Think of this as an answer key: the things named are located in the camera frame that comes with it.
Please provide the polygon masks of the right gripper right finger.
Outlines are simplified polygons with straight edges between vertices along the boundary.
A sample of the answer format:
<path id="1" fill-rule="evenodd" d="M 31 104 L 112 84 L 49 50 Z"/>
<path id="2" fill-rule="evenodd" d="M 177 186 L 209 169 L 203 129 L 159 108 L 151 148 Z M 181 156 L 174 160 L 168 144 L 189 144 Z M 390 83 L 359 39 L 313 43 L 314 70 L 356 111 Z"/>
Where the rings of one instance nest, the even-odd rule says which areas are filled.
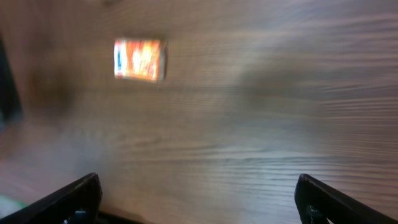
<path id="1" fill-rule="evenodd" d="M 300 174 L 294 199 L 303 224 L 397 224 L 397 220 L 308 174 Z"/>

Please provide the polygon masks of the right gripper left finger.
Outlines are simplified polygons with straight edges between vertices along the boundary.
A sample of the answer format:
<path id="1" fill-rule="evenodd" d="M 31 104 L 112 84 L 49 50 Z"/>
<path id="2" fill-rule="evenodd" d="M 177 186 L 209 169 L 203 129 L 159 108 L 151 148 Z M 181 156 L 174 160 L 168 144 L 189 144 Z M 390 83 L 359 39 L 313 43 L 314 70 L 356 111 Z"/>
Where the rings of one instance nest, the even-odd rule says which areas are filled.
<path id="1" fill-rule="evenodd" d="M 93 172 L 2 218 L 1 224 L 95 223 L 101 199 L 100 180 Z"/>

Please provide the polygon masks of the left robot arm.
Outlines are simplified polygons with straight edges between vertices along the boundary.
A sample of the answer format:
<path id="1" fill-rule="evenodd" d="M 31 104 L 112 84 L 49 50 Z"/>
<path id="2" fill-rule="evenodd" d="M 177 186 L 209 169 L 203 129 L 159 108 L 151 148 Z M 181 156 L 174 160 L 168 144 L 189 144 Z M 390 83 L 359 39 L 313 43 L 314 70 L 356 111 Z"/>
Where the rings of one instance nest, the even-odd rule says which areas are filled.
<path id="1" fill-rule="evenodd" d="M 1 133 L 23 117 L 22 105 L 17 92 L 6 49 L 1 40 Z"/>

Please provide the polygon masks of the small orange tissue pack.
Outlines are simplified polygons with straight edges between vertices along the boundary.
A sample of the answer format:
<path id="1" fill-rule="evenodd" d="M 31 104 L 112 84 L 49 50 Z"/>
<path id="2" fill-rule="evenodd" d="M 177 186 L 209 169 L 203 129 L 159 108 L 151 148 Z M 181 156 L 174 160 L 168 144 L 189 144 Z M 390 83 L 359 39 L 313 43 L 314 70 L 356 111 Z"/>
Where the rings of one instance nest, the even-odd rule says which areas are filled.
<path id="1" fill-rule="evenodd" d="M 116 39 L 114 76 L 158 82 L 166 71 L 166 44 L 160 39 Z"/>

